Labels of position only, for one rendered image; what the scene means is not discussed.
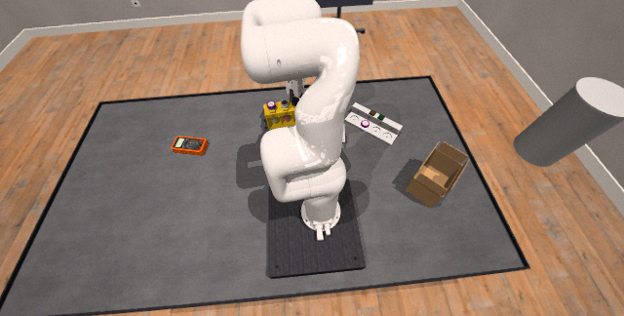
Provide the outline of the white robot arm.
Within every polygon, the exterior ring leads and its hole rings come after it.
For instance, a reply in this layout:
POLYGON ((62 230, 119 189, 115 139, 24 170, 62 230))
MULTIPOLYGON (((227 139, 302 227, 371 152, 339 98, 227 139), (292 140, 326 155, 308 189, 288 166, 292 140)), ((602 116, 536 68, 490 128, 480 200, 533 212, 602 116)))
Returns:
POLYGON ((241 55, 259 84, 317 76, 296 105, 296 125, 265 133, 260 156, 274 197, 304 199, 302 219, 324 240, 323 231, 331 235, 339 220, 346 181, 339 156, 359 73, 356 30, 346 20, 323 18, 315 0, 254 0, 242 17, 241 55))

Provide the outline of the brown cardboard box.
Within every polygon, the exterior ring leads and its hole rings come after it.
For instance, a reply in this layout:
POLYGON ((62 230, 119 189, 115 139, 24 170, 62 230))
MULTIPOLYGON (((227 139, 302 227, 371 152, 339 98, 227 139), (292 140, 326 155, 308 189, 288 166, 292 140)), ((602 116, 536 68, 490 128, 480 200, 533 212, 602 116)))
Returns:
POLYGON ((433 149, 405 191, 431 208, 452 190, 470 160, 462 166, 460 163, 467 157, 443 141, 438 149, 433 149))

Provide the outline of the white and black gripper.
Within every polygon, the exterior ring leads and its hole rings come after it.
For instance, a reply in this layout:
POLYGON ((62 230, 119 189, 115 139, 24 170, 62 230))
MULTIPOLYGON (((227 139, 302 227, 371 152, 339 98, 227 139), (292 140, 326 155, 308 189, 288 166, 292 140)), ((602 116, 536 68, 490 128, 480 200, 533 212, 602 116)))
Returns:
POLYGON ((302 97, 305 82, 306 78, 286 81, 287 95, 290 96, 290 102, 293 106, 296 106, 299 101, 299 97, 302 97))

